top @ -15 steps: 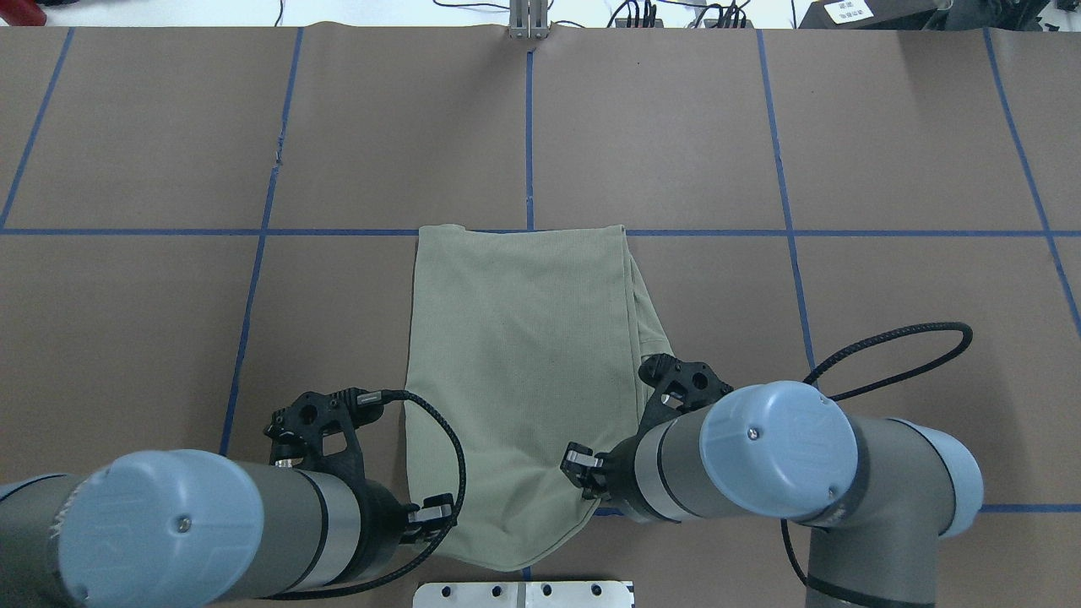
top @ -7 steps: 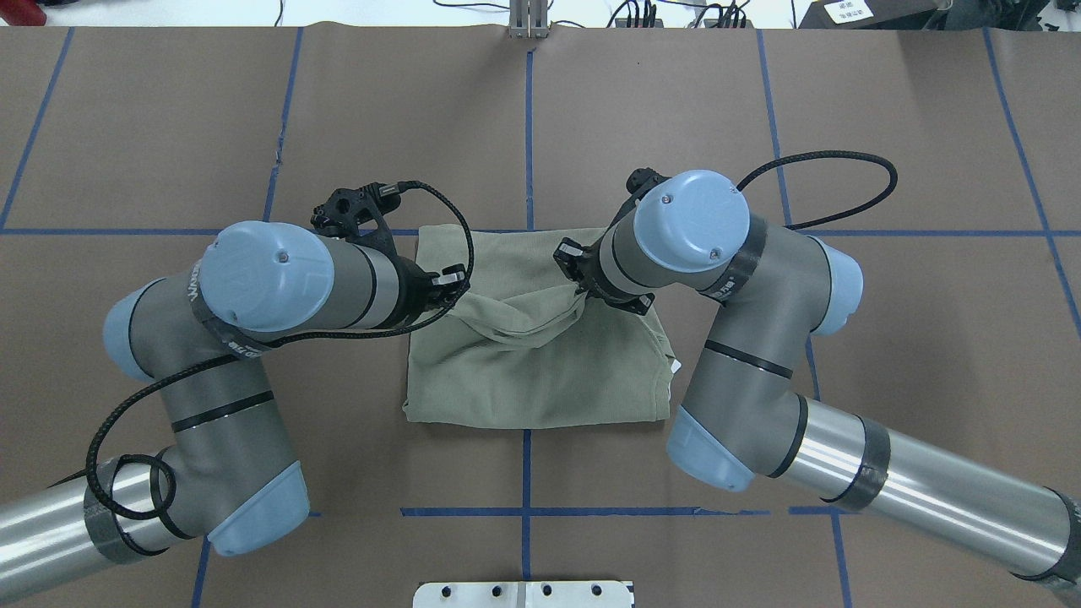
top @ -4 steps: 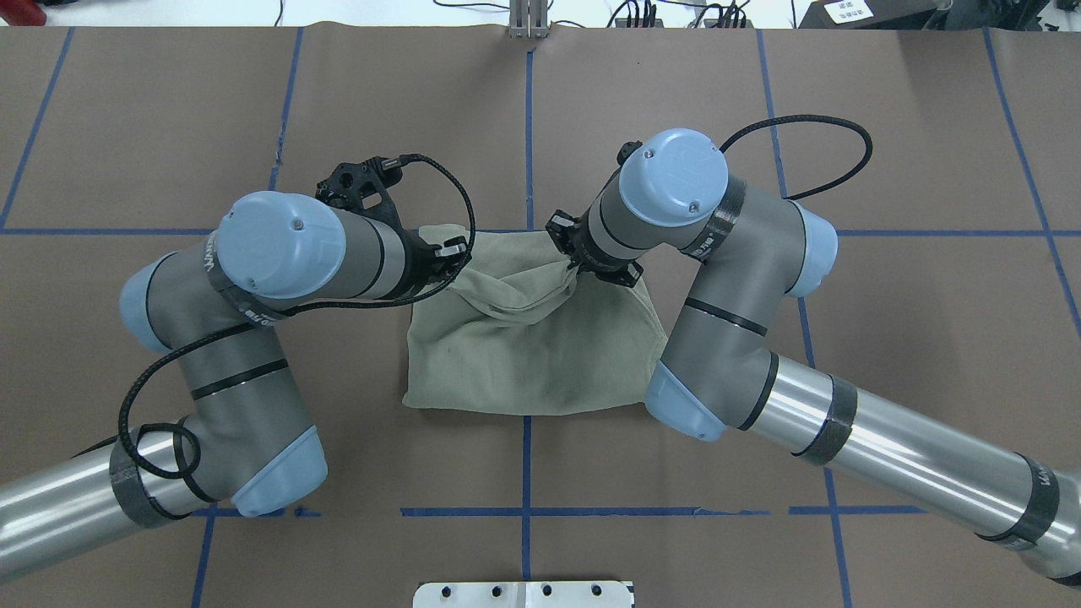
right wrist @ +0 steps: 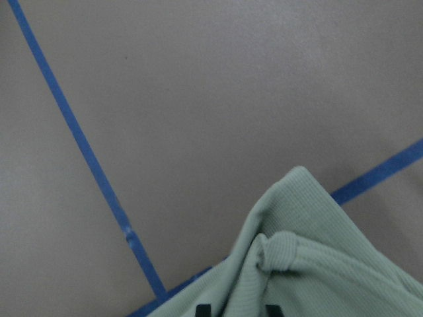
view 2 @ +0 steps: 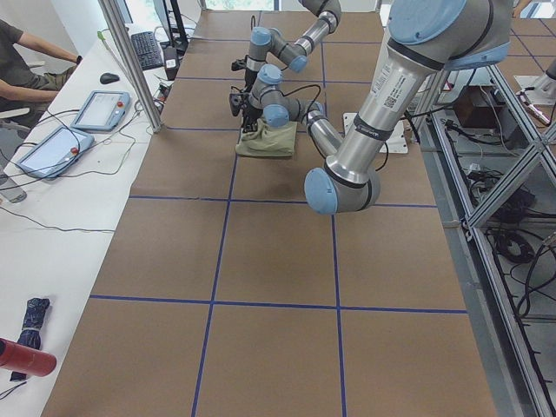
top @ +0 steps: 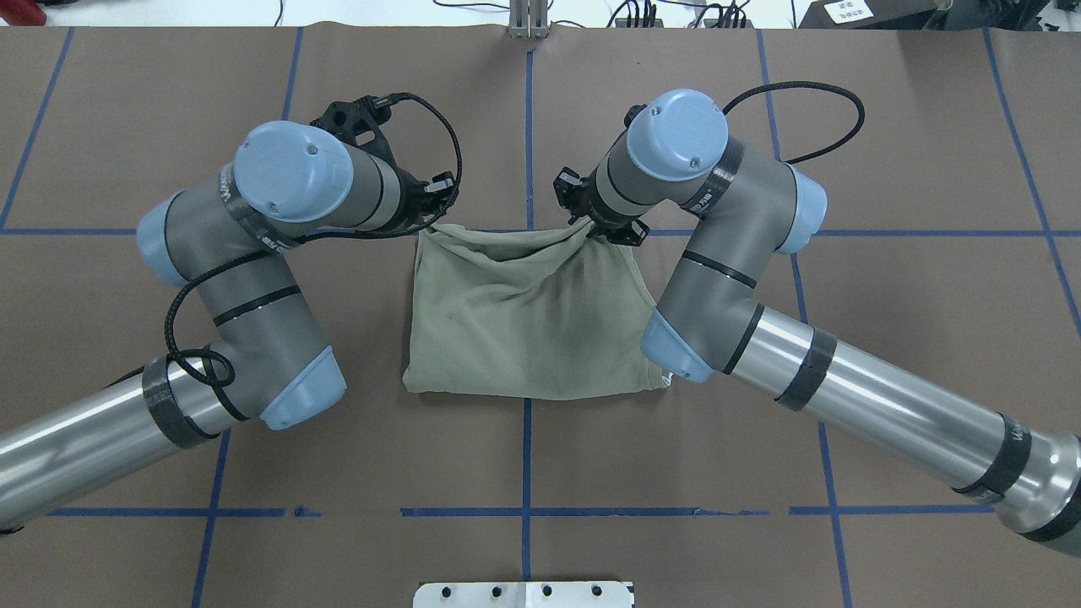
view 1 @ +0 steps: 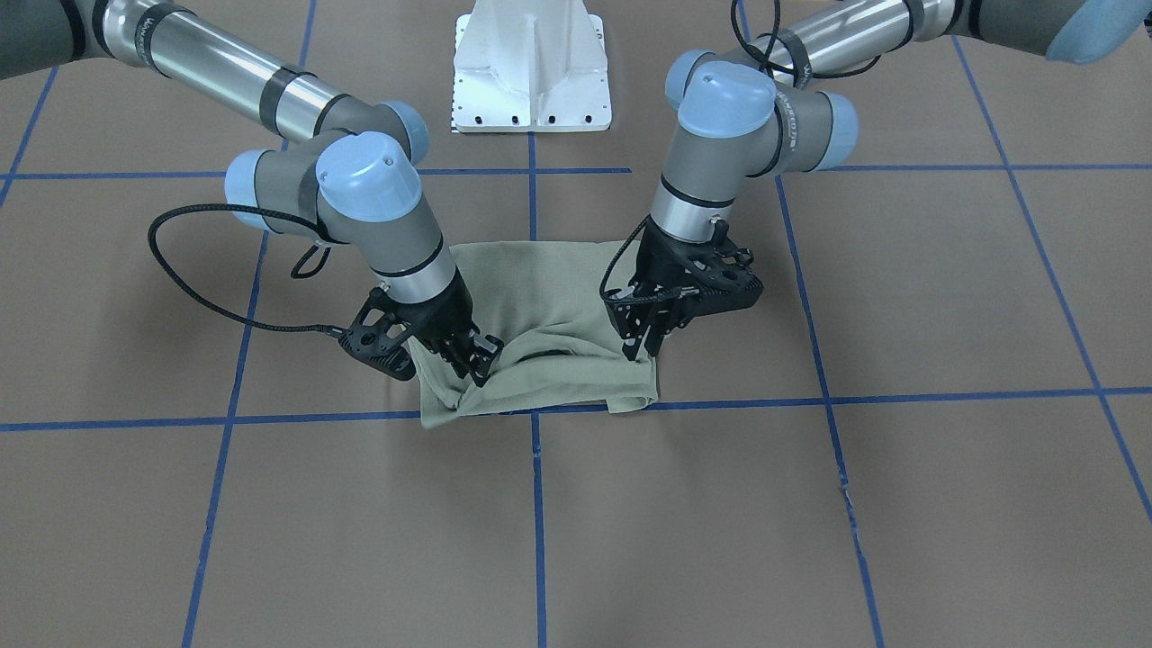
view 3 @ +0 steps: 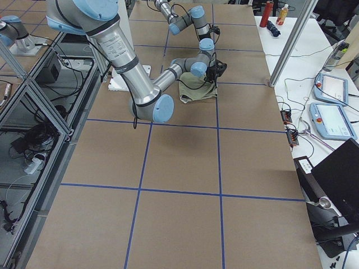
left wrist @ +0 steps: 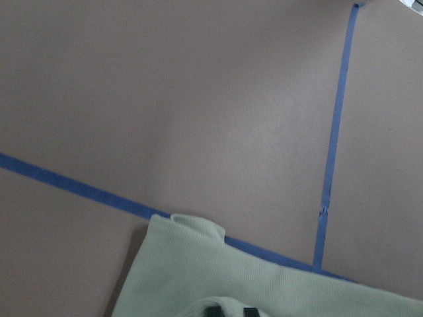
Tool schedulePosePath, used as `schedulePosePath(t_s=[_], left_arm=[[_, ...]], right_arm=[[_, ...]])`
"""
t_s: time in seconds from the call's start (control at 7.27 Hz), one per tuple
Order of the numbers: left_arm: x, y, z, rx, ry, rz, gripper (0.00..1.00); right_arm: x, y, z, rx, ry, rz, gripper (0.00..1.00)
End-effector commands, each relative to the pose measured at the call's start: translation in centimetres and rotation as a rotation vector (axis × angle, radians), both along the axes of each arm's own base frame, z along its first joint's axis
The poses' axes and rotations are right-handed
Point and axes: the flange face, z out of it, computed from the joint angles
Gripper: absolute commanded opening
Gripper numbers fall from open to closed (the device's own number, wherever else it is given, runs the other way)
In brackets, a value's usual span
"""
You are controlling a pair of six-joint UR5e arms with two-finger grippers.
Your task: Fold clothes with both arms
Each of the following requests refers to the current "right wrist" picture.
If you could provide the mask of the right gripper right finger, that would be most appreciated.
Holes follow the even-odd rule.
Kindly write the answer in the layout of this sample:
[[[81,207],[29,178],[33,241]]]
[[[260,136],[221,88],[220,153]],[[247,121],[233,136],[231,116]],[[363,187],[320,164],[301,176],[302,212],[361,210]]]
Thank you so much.
[[[268,317],[282,317],[281,307],[275,304],[267,304],[266,312]]]

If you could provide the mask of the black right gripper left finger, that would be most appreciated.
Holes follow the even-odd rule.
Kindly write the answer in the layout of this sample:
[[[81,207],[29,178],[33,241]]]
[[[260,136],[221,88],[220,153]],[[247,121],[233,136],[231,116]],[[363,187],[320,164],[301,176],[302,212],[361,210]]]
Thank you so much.
[[[210,317],[210,304],[198,304],[196,306],[195,317]]]

